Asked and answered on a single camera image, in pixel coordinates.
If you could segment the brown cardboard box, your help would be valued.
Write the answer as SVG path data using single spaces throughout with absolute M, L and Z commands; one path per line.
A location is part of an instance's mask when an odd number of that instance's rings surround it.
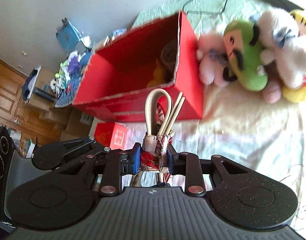
M 33 109 L 42 113 L 49 112 L 55 105 L 41 97 L 33 94 L 35 87 L 44 90 L 56 97 L 52 91 L 50 82 L 54 80 L 55 74 L 41 66 L 34 68 L 22 85 L 22 100 L 24 107 Z

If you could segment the clear printed tape roll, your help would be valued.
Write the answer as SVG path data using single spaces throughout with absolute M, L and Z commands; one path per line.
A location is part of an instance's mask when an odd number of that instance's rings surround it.
M 161 50 L 160 59 L 165 67 L 173 72 L 177 61 L 177 40 L 172 40 Z

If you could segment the pink plush bear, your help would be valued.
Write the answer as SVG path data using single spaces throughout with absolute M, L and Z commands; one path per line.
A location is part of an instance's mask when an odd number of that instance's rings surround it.
M 221 34 L 202 34 L 197 41 L 196 57 L 199 62 L 199 79 L 204 85 L 228 85 L 229 82 L 223 77 L 224 69 L 229 64 Z

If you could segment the orange gourd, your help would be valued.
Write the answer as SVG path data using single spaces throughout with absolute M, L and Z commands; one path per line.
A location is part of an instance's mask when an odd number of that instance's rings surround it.
M 156 68 L 153 71 L 153 78 L 147 84 L 147 88 L 156 87 L 166 83 L 167 69 L 156 59 Z

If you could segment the black cylinder bottle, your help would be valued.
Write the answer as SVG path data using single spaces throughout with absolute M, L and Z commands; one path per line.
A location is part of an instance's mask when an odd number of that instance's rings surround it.
M 56 97 L 53 96 L 52 94 L 49 94 L 49 93 L 45 92 L 44 90 L 41 90 L 37 87 L 35 87 L 33 89 L 33 94 L 41 97 L 44 100 L 47 100 L 48 102 L 51 102 L 51 103 L 54 103 L 55 99 L 56 99 Z

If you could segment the large red cardboard box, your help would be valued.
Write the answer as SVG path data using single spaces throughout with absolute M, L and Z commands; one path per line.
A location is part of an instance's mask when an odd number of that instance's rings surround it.
M 145 100 L 161 52 L 176 41 L 173 78 L 160 84 L 173 100 L 183 92 L 179 120 L 201 119 L 203 85 L 198 76 L 197 39 L 184 14 L 158 18 L 119 36 L 89 60 L 72 105 L 104 121 L 144 121 Z

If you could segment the bag with beige handles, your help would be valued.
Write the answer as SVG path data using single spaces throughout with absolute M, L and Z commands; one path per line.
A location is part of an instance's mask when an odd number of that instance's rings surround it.
M 183 92 L 179 92 L 175 102 L 170 94 L 156 88 L 146 98 L 144 112 L 146 133 L 141 151 L 139 171 L 132 176 L 131 186 L 141 187 L 144 172 L 156 174 L 157 184 L 167 185 L 171 173 L 167 147 L 171 145 L 174 135 L 173 125 L 185 102 Z

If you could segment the yellow plush toy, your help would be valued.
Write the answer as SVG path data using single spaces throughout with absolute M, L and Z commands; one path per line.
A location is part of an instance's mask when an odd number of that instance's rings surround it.
M 306 11 L 293 10 L 290 15 L 299 27 L 299 36 L 293 39 L 293 44 L 296 45 L 297 49 L 295 63 L 298 70 L 301 71 L 301 84 L 296 89 L 284 87 L 282 95 L 290 102 L 300 103 L 306 101 Z

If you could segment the blue gift bag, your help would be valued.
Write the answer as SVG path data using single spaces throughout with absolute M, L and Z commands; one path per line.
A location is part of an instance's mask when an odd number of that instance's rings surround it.
M 64 18 L 62 19 L 62 25 L 57 27 L 56 38 L 65 54 L 69 54 L 75 50 L 75 46 L 81 40 L 82 35 L 67 18 Z

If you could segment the green cartoon bed sheet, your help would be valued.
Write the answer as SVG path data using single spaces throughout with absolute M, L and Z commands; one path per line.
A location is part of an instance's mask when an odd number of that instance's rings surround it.
M 170 0 L 141 11 L 132 26 L 138 27 L 183 11 L 196 35 L 210 31 L 223 33 L 231 21 L 259 17 L 269 8 L 269 4 L 260 0 Z

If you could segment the black smartphone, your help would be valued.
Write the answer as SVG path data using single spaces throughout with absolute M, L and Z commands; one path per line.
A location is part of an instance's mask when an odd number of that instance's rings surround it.
M 291 12 L 292 10 L 304 10 L 302 7 L 297 4 L 289 1 L 289 0 L 261 0 L 270 4 L 273 7 L 284 9 L 287 12 Z

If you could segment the small red gift box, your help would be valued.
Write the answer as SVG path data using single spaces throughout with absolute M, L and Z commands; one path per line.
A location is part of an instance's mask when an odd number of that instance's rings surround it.
M 112 150 L 124 149 L 128 129 L 116 122 L 97 123 L 94 137 L 96 141 Z

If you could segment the wooden cabinet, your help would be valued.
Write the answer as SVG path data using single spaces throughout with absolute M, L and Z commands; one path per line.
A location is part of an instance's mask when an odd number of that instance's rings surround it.
M 26 78 L 0 59 L 0 125 L 20 132 L 21 145 L 29 138 L 43 145 L 89 135 L 91 125 L 81 121 L 78 109 L 56 108 L 35 94 L 25 103 L 21 87 Z

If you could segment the purple plush toy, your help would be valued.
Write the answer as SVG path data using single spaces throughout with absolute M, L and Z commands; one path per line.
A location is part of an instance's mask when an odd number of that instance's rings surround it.
M 78 56 L 73 56 L 71 58 L 68 58 L 67 61 L 68 61 L 67 71 L 69 76 L 72 76 L 77 72 L 80 72 L 80 63 Z

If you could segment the white plush bear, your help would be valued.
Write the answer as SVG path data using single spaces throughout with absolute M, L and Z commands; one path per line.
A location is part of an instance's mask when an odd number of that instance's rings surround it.
M 269 78 L 262 91 L 265 102 L 275 103 L 281 98 L 284 87 L 296 89 L 301 84 L 300 70 L 295 63 L 297 53 L 293 39 L 299 36 L 299 27 L 290 12 L 280 8 L 265 11 L 258 19 L 259 40 L 265 47 L 260 58 L 265 65 L 276 65 L 279 79 Z

